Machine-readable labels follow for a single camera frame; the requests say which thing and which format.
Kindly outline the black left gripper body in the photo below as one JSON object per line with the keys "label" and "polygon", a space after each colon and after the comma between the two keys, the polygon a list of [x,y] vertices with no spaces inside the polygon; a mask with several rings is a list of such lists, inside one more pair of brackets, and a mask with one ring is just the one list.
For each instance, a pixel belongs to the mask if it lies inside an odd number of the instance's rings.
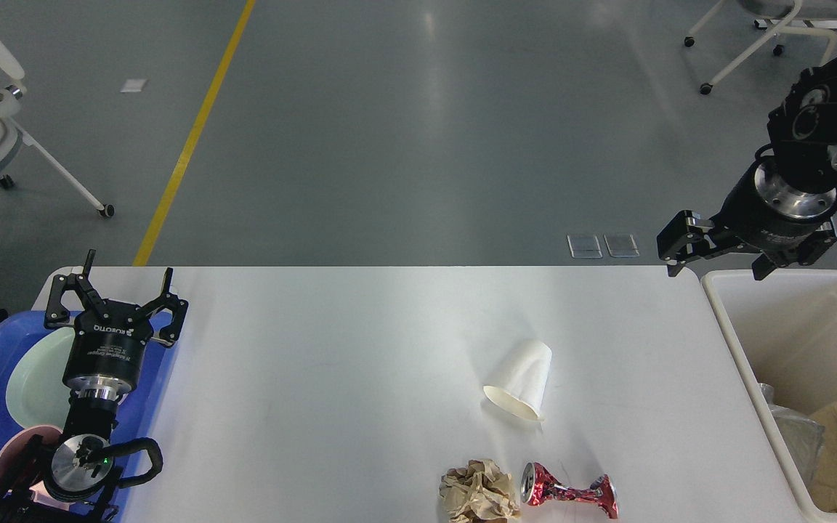
{"label": "black left gripper body", "polygon": [[126,324],[124,312],[120,323],[99,322],[102,315],[80,312],[74,317],[74,339],[62,381],[72,390],[82,392],[97,384],[116,388],[117,394],[137,389],[146,344],[153,337],[148,319]]}

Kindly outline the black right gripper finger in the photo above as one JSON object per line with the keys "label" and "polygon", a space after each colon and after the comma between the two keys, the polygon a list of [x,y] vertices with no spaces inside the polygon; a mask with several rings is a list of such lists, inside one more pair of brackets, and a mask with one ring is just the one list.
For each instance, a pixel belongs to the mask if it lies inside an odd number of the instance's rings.
{"label": "black right gripper finger", "polygon": [[837,243],[833,222],[823,222],[816,231],[804,236],[794,247],[762,248],[761,254],[751,265],[755,281],[762,281],[778,268],[791,264],[811,266]]}
{"label": "black right gripper finger", "polygon": [[658,258],[667,264],[668,277],[677,277],[685,265],[728,253],[753,253],[718,216],[704,219],[694,211],[679,211],[655,239]]}

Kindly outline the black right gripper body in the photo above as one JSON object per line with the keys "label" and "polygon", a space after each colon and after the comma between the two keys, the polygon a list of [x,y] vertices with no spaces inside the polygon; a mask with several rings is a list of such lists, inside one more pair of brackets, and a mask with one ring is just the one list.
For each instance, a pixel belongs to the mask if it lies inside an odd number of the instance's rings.
{"label": "black right gripper body", "polygon": [[760,251],[797,247],[837,212],[837,187],[800,191],[787,183],[774,160],[748,168],[716,215],[721,227]]}

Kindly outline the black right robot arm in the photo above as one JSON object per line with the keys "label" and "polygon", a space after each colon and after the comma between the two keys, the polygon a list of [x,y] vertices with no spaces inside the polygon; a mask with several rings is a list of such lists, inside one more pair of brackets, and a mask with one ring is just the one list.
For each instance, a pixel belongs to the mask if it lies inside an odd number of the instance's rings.
{"label": "black right robot arm", "polygon": [[808,266],[837,242],[837,57],[801,72],[768,116],[758,149],[724,199],[703,218],[680,211],[655,239],[669,277],[698,259],[753,253],[753,277]]}

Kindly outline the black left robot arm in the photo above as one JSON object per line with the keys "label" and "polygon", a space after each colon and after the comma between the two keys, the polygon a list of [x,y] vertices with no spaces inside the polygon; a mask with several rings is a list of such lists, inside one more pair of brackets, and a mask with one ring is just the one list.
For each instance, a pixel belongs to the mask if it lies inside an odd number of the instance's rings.
{"label": "black left robot arm", "polygon": [[61,383],[68,413],[53,443],[34,434],[0,477],[0,522],[109,522],[116,491],[143,485],[163,469],[153,438],[116,440],[122,401],[137,390],[150,342],[176,344],[188,301],[173,291],[167,268],[159,294],[146,304],[102,297],[90,272],[52,279],[43,326],[70,328],[72,342]]}

